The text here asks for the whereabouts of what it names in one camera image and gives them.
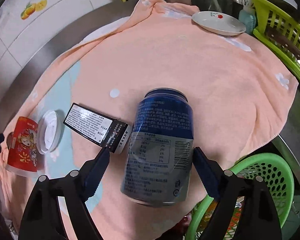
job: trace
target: silver screw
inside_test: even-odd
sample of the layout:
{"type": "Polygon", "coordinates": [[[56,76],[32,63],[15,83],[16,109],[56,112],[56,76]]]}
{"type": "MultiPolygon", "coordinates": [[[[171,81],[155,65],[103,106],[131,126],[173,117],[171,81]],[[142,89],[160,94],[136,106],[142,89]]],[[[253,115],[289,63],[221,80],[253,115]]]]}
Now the silver screw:
{"type": "Polygon", "coordinates": [[[76,171],[76,170],[70,172],[71,177],[78,176],[78,174],[79,174],[79,171],[76,171]]]}
{"type": "Polygon", "coordinates": [[[261,176],[256,176],[256,180],[259,182],[263,182],[263,178],[261,176]]]}
{"type": "Polygon", "coordinates": [[[39,177],[39,181],[40,182],[43,182],[43,181],[45,181],[46,180],[46,176],[45,175],[41,175],[40,177],[39,177]]]}
{"type": "Polygon", "coordinates": [[[224,174],[225,174],[226,176],[228,176],[228,177],[231,177],[232,174],[233,174],[233,172],[232,172],[231,170],[225,170],[225,171],[224,171],[224,174]]]}

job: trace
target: lime green dish rack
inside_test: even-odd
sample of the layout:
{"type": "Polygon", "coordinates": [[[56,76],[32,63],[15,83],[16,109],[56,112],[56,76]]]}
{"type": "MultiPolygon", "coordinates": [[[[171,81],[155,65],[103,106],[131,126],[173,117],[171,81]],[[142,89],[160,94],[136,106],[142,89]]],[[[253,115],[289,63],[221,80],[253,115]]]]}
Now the lime green dish rack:
{"type": "Polygon", "coordinates": [[[258,20],[258,26],[253,30],[253,34],[276,54],[300,82],[300,64],[296,57],[265,34],[267,26],[275,28],[300,50],[300,24],[267,0],[253,0],[253,4],[258,20]]]}
{"type": "MultiPolygon", "coordinates": [[[[248,157],[230,169],[235,174],[240,174],[246,179],[262,176],[276,206],[280,226],[284,225],[292,205],[294,195],[294,180],[292,171],[287,162],[273,153],[261,153],[248,157]]],[[[206,195],[201,203],[194,209],[192,220],[186,233],[186,240],[196,240],[200,234],[197,228],[213,198],[206,195]]],[[[226,233],[224,239],[231,239],[231,234],[226,233]]]]}

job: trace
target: pink cloth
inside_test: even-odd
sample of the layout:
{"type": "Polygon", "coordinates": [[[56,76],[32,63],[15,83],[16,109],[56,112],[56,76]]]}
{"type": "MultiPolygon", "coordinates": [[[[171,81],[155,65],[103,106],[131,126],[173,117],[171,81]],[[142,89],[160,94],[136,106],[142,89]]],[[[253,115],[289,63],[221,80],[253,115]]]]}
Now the pink cloth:
{"type": "MultiPolygon", "coordinates": [[[[62,74],[80,60],[72,102],[132,124],[146,92],[157,87],[177,89],[193,109],[194,147],[200,146],[223,169],[230,168],[279,134],[298,82],[255,38],[245,33],[236,38],[251,48],[247,52],[194,24],[189,16],[198,11],[195,6],[140,0],[116,31],[58,57],[4,135],[14,130],[19,116],[29,116],[62,74]],[[116,98],[109,96],[113,88],[120,91],[116,98]]],[[[100,147],[73,131],[71,136],[73,160],[80,167],[100,147]]],[[[6,171],[7,157],[4,142],[0,177],[6,205],[19,228],[33,182],[6,171]]],[[[138,205],[120,193],[126,158],[127,148],[121,155],[111,155],[102,179],[102,198],[91,213],[105,240],[155,239],[206,195],[192,168],[186,201],[164,208],[138,205]]],[[[63,219],[69,239],[76,239],[69,218],[63,214],[63,219]]]]}

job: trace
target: knife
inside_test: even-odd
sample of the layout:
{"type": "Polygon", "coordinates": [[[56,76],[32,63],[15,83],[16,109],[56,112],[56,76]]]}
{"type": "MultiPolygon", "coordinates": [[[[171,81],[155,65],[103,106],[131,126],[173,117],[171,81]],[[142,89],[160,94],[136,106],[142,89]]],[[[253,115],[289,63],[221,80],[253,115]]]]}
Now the knife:
{"type": "Polygon", "coordinates": [[[266,35],[289,50],[296,57],[297,62],[300,64],[300,49],[298,49],[297,46],[292,43],[292,41],[288,40],[278,30],[270,26],[266,27],[266,35]]]}

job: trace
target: white plastic lid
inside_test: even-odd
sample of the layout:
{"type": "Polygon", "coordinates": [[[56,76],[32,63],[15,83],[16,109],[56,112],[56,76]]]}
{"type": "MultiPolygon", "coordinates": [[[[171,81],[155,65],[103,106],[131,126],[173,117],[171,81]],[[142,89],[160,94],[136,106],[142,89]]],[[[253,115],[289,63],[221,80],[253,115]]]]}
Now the white plastic lid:
{"type": "Polygon", "coordinates": [[[47,111],[38,124],[37,148],[41,154],[52,152],[60,138],[61,122],[55,111],[47,111]]]}

